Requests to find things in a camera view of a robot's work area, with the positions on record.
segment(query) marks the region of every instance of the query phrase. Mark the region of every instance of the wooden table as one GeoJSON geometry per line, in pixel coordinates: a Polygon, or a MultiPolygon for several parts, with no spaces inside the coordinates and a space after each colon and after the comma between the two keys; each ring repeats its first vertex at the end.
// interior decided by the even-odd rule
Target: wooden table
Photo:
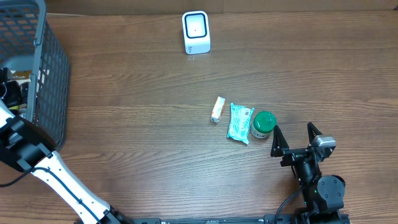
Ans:
{"type": "MultiPolygon", "coordinates": [[[[337,140],[320,164],[342,176],[352,223],[398,222],[398,13],[210,15],[212,50],[186,55],[181,15],[50,18],[72,65],[61,154],[94,193],[130,217],[275,213],[298,188],[272,140],[226,139],[229,106],[273,112],[292,148],[306,124],[337,140]]],[[[18,175],[0,164],[0,180],[18,175]]],[[[78,216],[28,176],[0,189],[0,223],[78,216]]],[[[290,203],[289,213],[303,205],[290,203]]]]}

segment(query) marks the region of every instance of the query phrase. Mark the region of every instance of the green lid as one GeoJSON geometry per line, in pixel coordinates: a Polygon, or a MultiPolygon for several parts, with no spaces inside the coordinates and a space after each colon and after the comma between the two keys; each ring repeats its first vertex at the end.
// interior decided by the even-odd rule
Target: green lid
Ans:
{"type": "Polygon", "coordinates": [[[258,113],[253,121],[254,128],[263,134],[270,133],[274,129],[275,125],[276,118],[268,111],[258,113]]]}

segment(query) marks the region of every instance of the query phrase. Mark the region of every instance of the plastic wrapped package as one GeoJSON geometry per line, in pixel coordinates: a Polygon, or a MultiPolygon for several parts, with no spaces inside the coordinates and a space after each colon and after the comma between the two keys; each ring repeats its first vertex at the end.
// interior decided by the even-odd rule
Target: plastic wrapped package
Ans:
{"type": "Polygon", "coordinates": [[[238,106],[231,103],[231,122],[229,123],[227,138],[249,144],[250,118],[254,108],[238,106]]]}

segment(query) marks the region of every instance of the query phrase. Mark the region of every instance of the white device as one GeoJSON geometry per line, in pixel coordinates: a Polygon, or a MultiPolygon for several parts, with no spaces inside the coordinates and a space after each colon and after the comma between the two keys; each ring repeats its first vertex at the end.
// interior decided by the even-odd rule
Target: white device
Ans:
{"type": "Polygon", "coordinates": [[[209,21],[205,12],[186,12],[182,16],[182,29],[187,54],[202,54],[210,51],[209,21]]]}

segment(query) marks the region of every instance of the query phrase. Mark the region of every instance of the wire mesh basket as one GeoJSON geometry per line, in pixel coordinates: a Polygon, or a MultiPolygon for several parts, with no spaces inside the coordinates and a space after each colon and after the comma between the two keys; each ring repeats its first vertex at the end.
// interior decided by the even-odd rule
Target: wire mesh basket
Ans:
{"type": "Polygon", "coordinates": [[[0,68],[31,71],[25,119],[60,149],[65,141],[70,64],[46,20],[44,0],[0,0],[0,68]]]}

